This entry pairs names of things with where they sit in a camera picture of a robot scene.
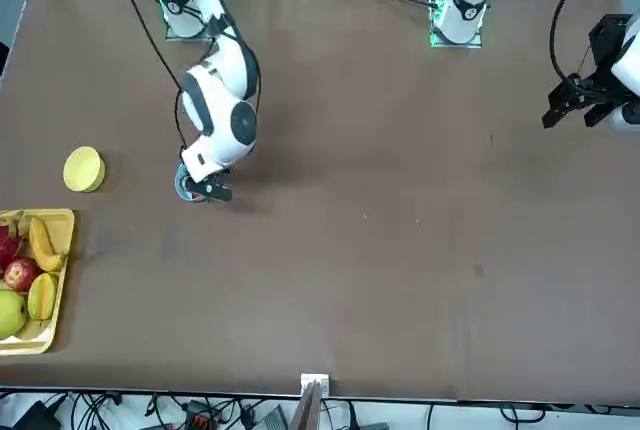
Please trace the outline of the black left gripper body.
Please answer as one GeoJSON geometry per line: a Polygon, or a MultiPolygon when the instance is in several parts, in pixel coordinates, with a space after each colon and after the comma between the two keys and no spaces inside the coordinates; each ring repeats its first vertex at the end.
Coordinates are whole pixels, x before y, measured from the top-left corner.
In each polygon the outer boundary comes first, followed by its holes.
{"type": "Polygon", "coordinates": [[[589,32],[589,42],[595,64],[593,81],[609,79],[610,70],[618,60],[631,14],[605,14],[589,32]]]}

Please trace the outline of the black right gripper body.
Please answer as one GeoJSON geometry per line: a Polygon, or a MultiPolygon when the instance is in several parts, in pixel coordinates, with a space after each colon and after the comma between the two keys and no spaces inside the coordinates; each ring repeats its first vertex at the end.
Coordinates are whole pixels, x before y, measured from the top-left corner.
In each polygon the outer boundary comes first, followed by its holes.
{"type": "Polygon", "coordinates": [[[188,192],[192,200],[199,201],[222,201],[232,200],[232,191],[227,185],[230,175],[229,169],[224,169],[205,177],[196,182],[192,177],[188,177],[188,192]]]}

